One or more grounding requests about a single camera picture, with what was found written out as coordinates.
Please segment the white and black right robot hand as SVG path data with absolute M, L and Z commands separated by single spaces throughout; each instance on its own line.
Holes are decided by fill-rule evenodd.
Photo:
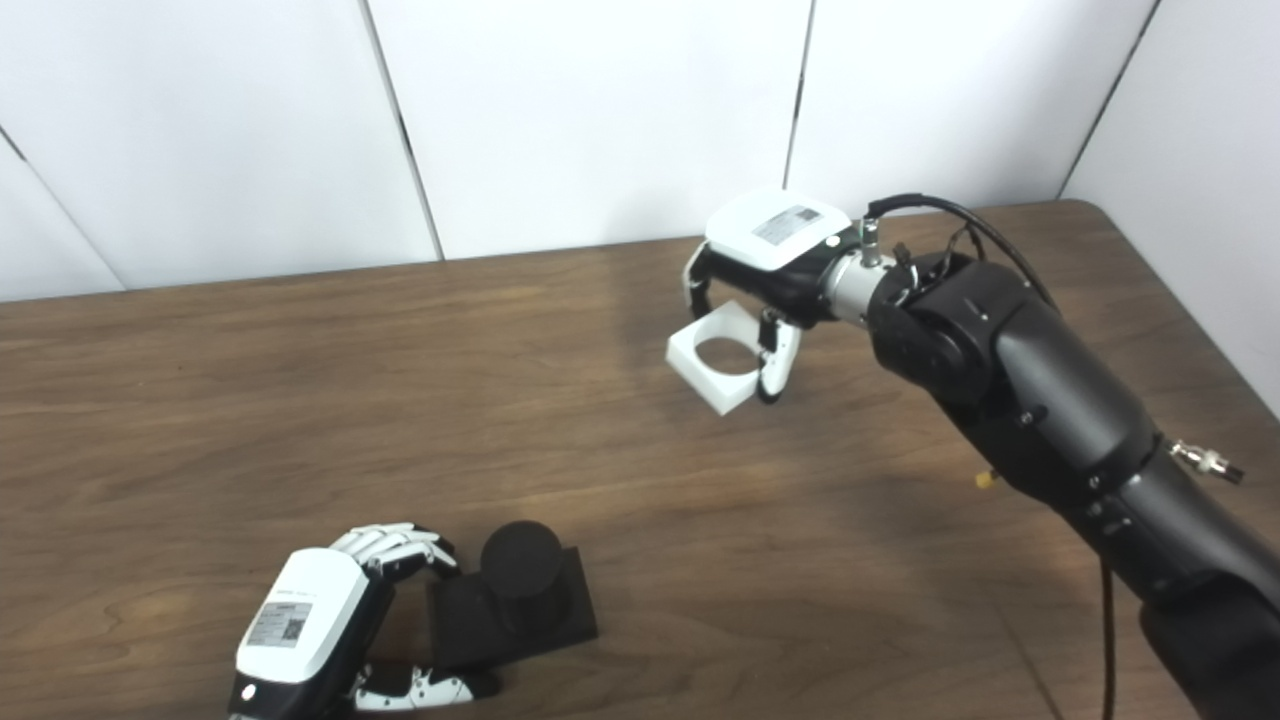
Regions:
M 756 336 L 755 396 L 776 404 L 804 331 L 836 322 L 827 290 L 840 263 L 861 246 L 861 224 L 845 211 L 790 190 L 756 190 L 717 210 L 684 269 L 692 318 L 710 314 L 714 282 L 763 304 Z

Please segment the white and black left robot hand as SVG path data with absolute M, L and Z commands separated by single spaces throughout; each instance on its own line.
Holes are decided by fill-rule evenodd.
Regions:
M 296 550 L 236 651 L 232 719 L 356 719 L 468 705 L 500 693 L 494 673 L 369 657 L 396 588 L 419 571 L 461 574 L 453 544 L 412 521 L 348 529 Z

